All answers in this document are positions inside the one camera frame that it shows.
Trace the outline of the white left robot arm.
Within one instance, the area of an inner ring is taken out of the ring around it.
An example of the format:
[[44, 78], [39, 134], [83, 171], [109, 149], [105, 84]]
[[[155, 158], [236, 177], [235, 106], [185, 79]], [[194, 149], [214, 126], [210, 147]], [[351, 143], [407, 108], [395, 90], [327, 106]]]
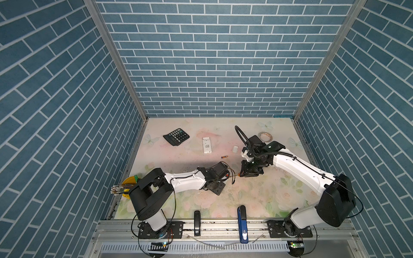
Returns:
[[161, 208], [170, 195], [190, 190], [211, 191], [219, 196], [230, 178], [229, 166], [223, 162], [210, 167], [198, 167], [192, 172], [171, 174], [155, 168], [139, 179], [128, 196], [140, 221], [153, 231], [164, 229], [168, 223]]

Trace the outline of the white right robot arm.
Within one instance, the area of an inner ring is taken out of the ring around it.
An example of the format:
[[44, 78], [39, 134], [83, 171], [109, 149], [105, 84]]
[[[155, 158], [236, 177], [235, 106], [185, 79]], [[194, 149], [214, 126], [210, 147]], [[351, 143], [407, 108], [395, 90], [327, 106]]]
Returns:
[[240, 172], [242, 177], [261, 175], [264, 167], [273, 166], [285, 170], [315, 192], [316, 203], [296, 208], [284, 219], [287, 230], [301, 230], [321, 223], [339, 227], [356, 207], [356, 196], [348, 177], [325, 172], [298, 158], [283, 145], [267, 145], [259, 151], [244, 147], [242, 157], [245, 159]]

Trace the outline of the small white remote control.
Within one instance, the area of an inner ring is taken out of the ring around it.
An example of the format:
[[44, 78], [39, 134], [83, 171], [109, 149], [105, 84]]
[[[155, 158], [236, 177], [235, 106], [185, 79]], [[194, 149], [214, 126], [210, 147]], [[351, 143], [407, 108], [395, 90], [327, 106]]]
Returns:
[[204, 137], [202, 139], [202, 144], [203, 144], [203, 153], [204, 154], [210, 154], [210, 153], [213, 152], [210, 137]]

